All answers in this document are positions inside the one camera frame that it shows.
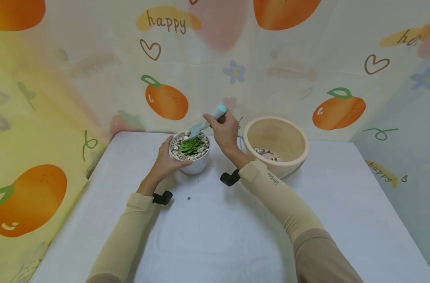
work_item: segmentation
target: right hand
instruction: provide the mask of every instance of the right hand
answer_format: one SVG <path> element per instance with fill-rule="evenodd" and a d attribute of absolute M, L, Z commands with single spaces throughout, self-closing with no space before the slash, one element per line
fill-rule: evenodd
<path fill-rule="evenodd" d="M 239 131 L 239 122 L 229 109 L 218 121 L 210 114 L 204 114 L 203 117 L 210 123 L 210 128 L 214 130 L 215 141 L 224 154 L 238 149 L 237 133 Z"/>

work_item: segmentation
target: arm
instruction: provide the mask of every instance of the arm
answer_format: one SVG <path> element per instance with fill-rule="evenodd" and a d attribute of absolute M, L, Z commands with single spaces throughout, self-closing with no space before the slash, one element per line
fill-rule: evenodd
<path fill-rule="evenodd" d="M 277 218 L 293 243 L 298 282 L 363 282 L 319 218 L 301 197 L 261 161 L 239 149 L 227 154 L 242 184 Z"/>
<path fill-rule="evenodd" d="M 144 179 L 132 193 L 127 207 L 102 247 L 89 273 L 87 283 L 126 282 L 144 228 L 152 215 L 152 194 L 156 185 Z"/>
<path fill-rule="evenodd" d="M 153 193 L 159 182 L 180 167 L 192 163 L 177 161 L 169 156 L 170 136 L 159 149 L 157 160 L 149 174 L 141 182 L 136 193 L 132 193 L 127 207 L 94 262 L 86 283 L 124 283 L 127 281 L 144 228 L 153 212 Z"/>

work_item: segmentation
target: orange fruit illustration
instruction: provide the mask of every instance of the orange fruit illustration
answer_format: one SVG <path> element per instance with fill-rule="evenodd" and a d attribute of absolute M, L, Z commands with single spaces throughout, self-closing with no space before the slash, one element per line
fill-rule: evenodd
<path fill-rule="evenodd" d="M 1 31 L 30 29 L 37 26 L 44 15 L 44 0 L 0 0 Z"/>
<path fill-rule="evenodd" d="M 149 84 L 146 88 L 146 101 L 155 113 L 174 121 L 185 117 L 188 111 L 185 95 L 172 86 L 159 83 L 150 75 L 143 75 L 141 80 Z"/>
<path fill-rule="evenodd" d="M 254 0 L 254 15 L 263 29 L 290 29 L 309 18 L 319 3 L 320 0 Z"/>
<path fill-rule="evenodd" d="M 66 174 L 50 164 L 30 168 L 1 188 L 0 235 L 14 238 L 44 225 L 61 205 L 66 188 Z"/>
<path fill-rule="evenodd" d="M 339 95 L 336 93 L 338 91 L 345 94 Z M 346 128 L 358 120 L 366 109 L 366 102 L 353 96 L 345 87 L 337 87 L 327 93 L 334 97 L 320 104 L 312 114 L 312 121 L 319 129 Z"/>

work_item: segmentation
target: hand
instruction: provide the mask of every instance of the hand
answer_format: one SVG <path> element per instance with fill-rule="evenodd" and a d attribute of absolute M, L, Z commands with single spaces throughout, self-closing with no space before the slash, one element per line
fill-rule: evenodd
<path fill-rule="evenodd" d="M 141 182 L 137 193 L 143 196 L 152 196 L 156 186 L 169 175 L 173 174 L 179 168 L 188 166 L 193 163 L 193 160 L 178 161 L 169 155 L 169 144 L 173 140 L 173 136 L 169 136 L 160 146 L 158 156 L 155 160 L 149 174 Z"/>
<path fill-rule="evenodd" d="M 215 141 L 220 146 L 221 151 L 237 169 L 240 170 L 250 163 L 251 160 L 248 155 L 244 154 L 237 146 L 239 122 L 229 109 L 218 120 L 215 120 L 210 114 L 204 114 L 203 117 L 210 123 L 210 128 L 214 130 Z"/>
<path fill-rule="evenodd" d="M 239 131 L 239 122 L 229 109 L 218 121 L 210 114 L 204 114 L 203 117 L 210 123 L 210 128 L 214 130 L 215 141 L 224 154 L 238 149 L 237 133 Z"/>

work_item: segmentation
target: left hand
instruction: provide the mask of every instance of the left hand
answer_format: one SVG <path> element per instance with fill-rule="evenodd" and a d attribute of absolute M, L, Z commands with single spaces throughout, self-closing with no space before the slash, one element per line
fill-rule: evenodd
<path fill-rule="evenodd" d="M 171 143 L 171 140 L 173 140 L 172 135 L 162 143 L 160 149 L 158 150 L 157 159 L 146 177 L 152 182 L 155 182 L 157 185 L 179 168 L 193 163 L 192 160 L 178 161 L 169 155 L 169 144 Z"/>

